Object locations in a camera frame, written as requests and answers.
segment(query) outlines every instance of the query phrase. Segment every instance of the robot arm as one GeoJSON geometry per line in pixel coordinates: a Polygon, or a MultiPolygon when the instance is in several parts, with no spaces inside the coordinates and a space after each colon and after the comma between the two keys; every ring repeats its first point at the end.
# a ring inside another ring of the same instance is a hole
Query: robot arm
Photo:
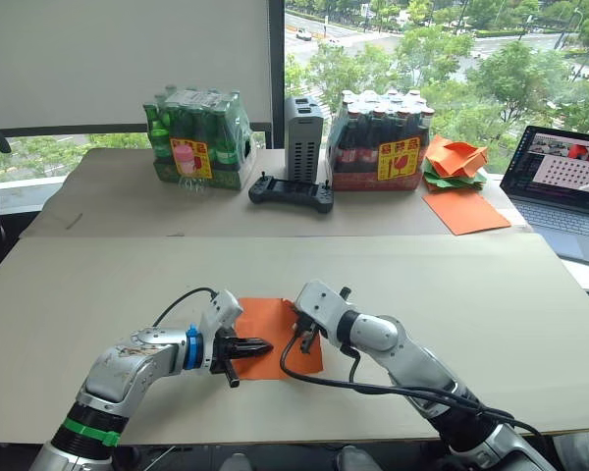
{"type": "MultiPolygon", "coordinates": [[[[346,302],[347,296],[348,289],[338,294],[318,281],[305,285],[294,304],[299,314],[307,316],[303,322],[311,326],[312,337],[320,331],[341,351],[354,347],[369,354],[399,387],[436,388],[478,401],[432,352],[410,338],[397,319],[363,314],[346,302]]],[[[508,424],[425,399],[408,400],[468,465],[556,471],[508,424]]]]}
{"type": "Polygon", "coordinates": [[[66,420],[30,470],[110,471],[112,447],[159,378],[196,369],[225,373],[230,387],[237,387],[240,380],[231,359],[272,349],[265,340],[236,337],[233,325],[241,313],[238,301],[223,290],[211,300],[198,329],[149,327],[108,348],[94,362],[66,420]]]}

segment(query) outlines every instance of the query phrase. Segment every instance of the gray power supply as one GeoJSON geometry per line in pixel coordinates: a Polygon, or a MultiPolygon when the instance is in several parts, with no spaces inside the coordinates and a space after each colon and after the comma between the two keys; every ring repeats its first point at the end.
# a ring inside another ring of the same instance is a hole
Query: gray power supply
{"type": "Polygon", "coordinates": [[[284,106],[286,128],[286,178],[316,183],[318,155],[323,135],[323,114],[308,96],[291,96],[284,106]]]}

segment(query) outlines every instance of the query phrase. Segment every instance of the white wall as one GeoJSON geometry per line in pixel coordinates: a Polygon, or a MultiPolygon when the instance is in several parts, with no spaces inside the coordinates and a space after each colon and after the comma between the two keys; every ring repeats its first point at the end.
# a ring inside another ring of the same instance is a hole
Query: white wall
{"type": "Polygon", "coordinates": [[[266,0],[0,0],[0,128],[142,123],[167,83],[271,122],[266,0]]]}

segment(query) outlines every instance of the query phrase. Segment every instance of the laptop screen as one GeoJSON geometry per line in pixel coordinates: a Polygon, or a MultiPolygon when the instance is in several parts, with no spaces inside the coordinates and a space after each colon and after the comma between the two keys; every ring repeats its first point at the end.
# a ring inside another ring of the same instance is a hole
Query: laptop screen
{"type": "Polygon", "coordinates": [[[589,212],[589,134],[529,126],[501,187],[508,196],[589,212]]]}

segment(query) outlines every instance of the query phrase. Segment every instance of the laptop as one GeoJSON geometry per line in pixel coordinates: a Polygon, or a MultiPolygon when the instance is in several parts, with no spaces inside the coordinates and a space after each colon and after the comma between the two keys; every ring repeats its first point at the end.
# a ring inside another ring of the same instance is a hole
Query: laptop
{"type": "Polygon", "coordinates": [[[558,256],[589,263],[589,134],[527,127],[500,187],[558,256]]]}

